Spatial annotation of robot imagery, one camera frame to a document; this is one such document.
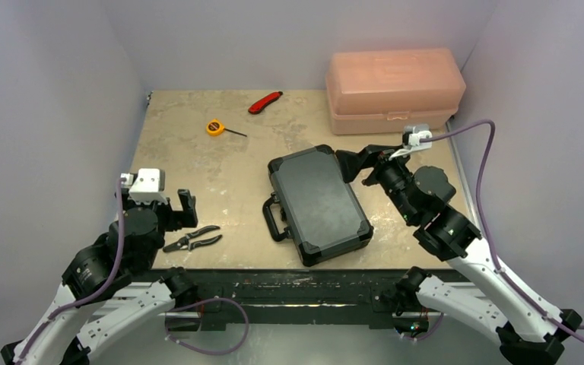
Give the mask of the black poker set case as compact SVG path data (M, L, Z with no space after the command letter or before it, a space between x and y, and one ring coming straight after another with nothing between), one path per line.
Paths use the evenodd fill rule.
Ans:
M277 157L267 168L272 193L262 213L270 236L276 242L293 240L304 266L369 244L374 227L328 145Z

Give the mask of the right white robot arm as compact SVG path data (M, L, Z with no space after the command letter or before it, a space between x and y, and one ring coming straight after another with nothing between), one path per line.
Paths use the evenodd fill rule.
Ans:
M491 250L482 234L449 201L456 190L439 167L410 171L410 157L392 157L391 147L370 145L356 153L338 150L346 183L371 169L362 182L380 185L414 237L431 255L465 276L485 296L469 296L435 275L413 267L396 285L398 311L419 305L465 323L497 344L511 364L556 364L563 341L579 328L582 317L560 309L537 294Z

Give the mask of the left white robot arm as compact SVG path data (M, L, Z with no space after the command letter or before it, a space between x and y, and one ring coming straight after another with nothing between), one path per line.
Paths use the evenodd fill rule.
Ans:
M2 347L4 363L89 364L122 331L140 325L150 315L173 307L192 308L198 288L184 269L175 268L120 308L90 321L106 301L151 270L167 232L196 227L195 196L187 189L178 190L177 195L182 205L179 211L169 202L134 202L129 189L121 188L116 193L121 218L75 255L34 330Z

